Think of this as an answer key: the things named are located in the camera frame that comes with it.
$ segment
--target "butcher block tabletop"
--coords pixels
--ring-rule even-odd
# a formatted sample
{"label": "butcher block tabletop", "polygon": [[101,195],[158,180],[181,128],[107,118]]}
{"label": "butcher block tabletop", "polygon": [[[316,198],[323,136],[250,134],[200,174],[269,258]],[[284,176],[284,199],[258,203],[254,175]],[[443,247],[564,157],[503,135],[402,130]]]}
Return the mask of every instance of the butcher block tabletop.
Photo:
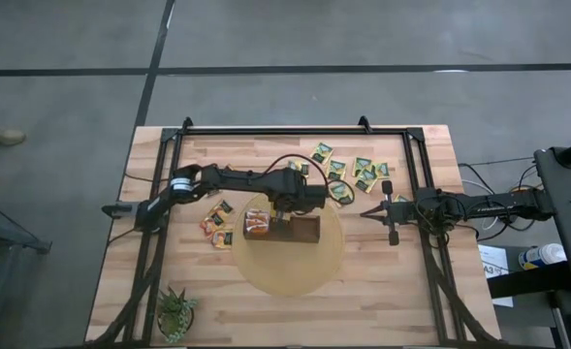
{"label": "butcher block tabletop", "polygon": [[[421,127],[425,132],[435,186],[462,192],[448,127]],[[137,128],[125,169],[127,175],[152,179],[161,131],[162,127]],[[178,166],[215,163],[221,168],[229,164],[236,170],[262,172],[281,155],[310,156],[319,142],[333,147],[332,158],[347,164],[345,180],[352,186],[355,179],[351,176],[351,166],[355,157],[387,162],[394,195],[412,200],[401,136],[184,136]],[[419,151],[414,146],[419,180],[423,184]],[[171,163],[172,148],[173,144],[167,152],[164,176]],[[281,163],[282,167],[286,166],[287,159]],[[148,199],[151,183],[127,175],[123,178],[119,200],[138,202]],[[323,182],[313,167],[310,167],[308,182]],[[185,288],[187,299],[198,300],[194,323],[177,345],[438,344],[419,232],[413,226],[399,227],[400,244],[390,246],[387,227],[359,216],[384,200],[380,183],[376,183],[369,194],[358,188],[354,190],[355,202],[336,208],[345,241],[338,271],[330,281],[300,297],[271,296],[252,286],[239,272],[232,251],[214,248],[199,227],[209,210],[222,199],[234,208],[226,221],[233,227],[242,208],[257,194],[223,191],[193,204],[174,206],[160,289],[171,287],[179,292]],[[116,220],[110,238],[131,229],[133,222],[134,218]],[[157,239],[153,238],[151,246]],[[128,301],[140,244],[141,233],[131,233],[108,247],[85,340],[102,334]],[[460,297],[484,328],[499,337],[472,231],[457,228],[451,232],[449,252]],[[450,310],[444,296],[442,298],[449,337],[454,337]],[[136,338],[142,334],[145,305],[146,296],[137,315]],[[151,345],[171,346],[160,334],[156,322]]]}

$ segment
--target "white paper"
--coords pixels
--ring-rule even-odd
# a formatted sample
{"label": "white paper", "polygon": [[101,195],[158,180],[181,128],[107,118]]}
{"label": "white paper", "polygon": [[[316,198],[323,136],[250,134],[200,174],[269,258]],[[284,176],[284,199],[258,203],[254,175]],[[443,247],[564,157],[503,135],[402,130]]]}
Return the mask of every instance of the white paper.
{"label": "white paper", "polygon": [[[507,269],[507,253],[504,248],[479,245],[479,253],[481,254],[481,262],[486,272],[486,278],[491,278],[509,273]],[[511,297],[505,297],[492,300],[495,305],[514,306],[514,300]]]}

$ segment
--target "yellow round mat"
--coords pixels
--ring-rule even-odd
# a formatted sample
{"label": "yellow round mat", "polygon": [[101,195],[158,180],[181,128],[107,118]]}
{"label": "yellow round mat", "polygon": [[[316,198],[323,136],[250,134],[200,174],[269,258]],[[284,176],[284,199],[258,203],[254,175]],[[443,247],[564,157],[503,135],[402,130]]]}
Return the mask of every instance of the yellow round mat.
{"label": "yellow round mat", "polygon": [[250,208],[270,211],[268,197],[260,194],[248,202],[234,227],[234,259],[248,282],[271,295],[300,296],[333,278],[341,264],[344,242],[337,214],[329,203],[308,213],[320,216],[318,243],[244,238],[243,220]]}

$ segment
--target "concrete floor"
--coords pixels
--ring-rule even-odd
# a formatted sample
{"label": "concrete floor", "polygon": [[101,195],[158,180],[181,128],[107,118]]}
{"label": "concrete floor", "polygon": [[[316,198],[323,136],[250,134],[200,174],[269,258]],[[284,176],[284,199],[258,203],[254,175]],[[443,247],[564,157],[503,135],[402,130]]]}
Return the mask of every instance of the concrete floor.
{"label": "concrete floor", "polygon": [[[164,0],[0,2],[0,69],[148,67]],[[163,67],[571,63],[571,0],[178,0]],[[42,238],[24,253],[0,348],[81,343],[144,77],[0,78],[0,207]],[[571,143],[571,72],[159,77],[147,125],[448,124],[458,159]],[[480,168],[503,190],[527,162]],[[468,172],[464,178],[474,179]],[[529,183],[536,183],[530,178]],[[466,187],[469,193],[478,189]],[[536,224],[491,242],[558,240]],[[512,342],[532,332],[501,324]]]}

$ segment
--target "shoe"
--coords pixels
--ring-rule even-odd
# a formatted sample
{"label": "shoe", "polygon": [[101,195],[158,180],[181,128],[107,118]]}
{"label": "shoe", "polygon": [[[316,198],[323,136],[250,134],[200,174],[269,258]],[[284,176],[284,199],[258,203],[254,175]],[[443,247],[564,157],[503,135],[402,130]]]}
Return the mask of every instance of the shoe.
{"label": "shoe", "polygon": [[6,130],[0,128],[0,143],[3,145],[15,145],[24,142],[26,135],[17,130]]}

